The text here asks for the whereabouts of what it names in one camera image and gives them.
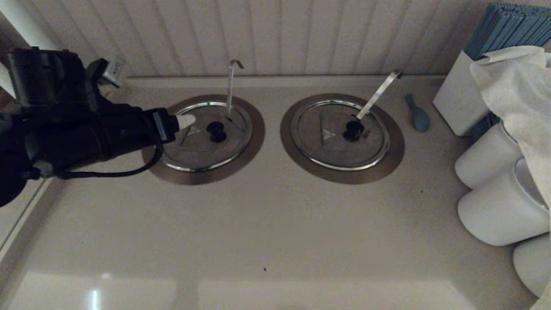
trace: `metal handle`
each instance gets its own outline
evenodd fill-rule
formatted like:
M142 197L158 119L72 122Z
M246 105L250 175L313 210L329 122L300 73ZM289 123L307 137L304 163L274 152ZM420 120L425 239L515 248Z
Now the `metal handle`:
M371 96L371 99L369 99L368 103L364 105L364 107L361 109L360 113L356 115L356 118L361 120L362 117L364 117L367 113L369 113L369 109L377 102L379 97L385 92L385 90L388 88L388 86L394 81L396 78L402 77L402 71L400 70L394 70L390 75L386 78L386 80L383 82L381 86L379 86L379 89Z
M228 107L228 117L231 115L231 96L234 88L234 67L236 63L241 69L245 69L243 64L239 60L235 59L232 59L228 65L228 102L226 104Z

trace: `white box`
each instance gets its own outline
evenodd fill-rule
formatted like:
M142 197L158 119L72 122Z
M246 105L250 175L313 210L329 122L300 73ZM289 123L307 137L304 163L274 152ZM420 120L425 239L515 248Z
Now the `white box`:
M458 136L470 136L471 128L490 110L471 74L473 60L461 51L433 104Z

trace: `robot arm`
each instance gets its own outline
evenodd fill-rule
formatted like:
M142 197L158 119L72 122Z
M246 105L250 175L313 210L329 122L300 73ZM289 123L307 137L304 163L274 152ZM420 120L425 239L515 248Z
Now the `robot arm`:
M125 177L152 167L163 144L195 122L166 109L143 111L104 98L98 84L111 83L113 68L104 59L84 69L69 51L15 50L8 67L20 110L0 113L0 207L23 190L27 180L59 177ZM145 166L122 173L72 169L155 145Z

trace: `white paneled wall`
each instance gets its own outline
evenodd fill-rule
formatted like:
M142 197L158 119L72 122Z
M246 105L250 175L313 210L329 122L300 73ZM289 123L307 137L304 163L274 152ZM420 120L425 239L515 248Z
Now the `white paneled wall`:
M21 2L85 63L120 54L129 75L223 76L232 58L240 75L445 74L492 0Z
M13 28L8 19L0 13L0 54L16 47L26 48L29 45Z

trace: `black cable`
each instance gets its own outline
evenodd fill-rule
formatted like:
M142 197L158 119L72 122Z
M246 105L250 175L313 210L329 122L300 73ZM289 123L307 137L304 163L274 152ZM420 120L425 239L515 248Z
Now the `black cable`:
M143 116L143 120L146 123L146 125L149 127L151 138L155 141L155 153L153 154L153 157L151 158L151 161L149 161L149 163L145 164L144 166L138 169L125 171L125 172L61 171L56 173L56 176L63 180L80 179L80 178L122 178L122 177L129 177L131 175L144 172L149 168L153 167L163 156L163 151L164 151L163 142L156 134L155 129L151 125L151 122L149 121L149 119Z

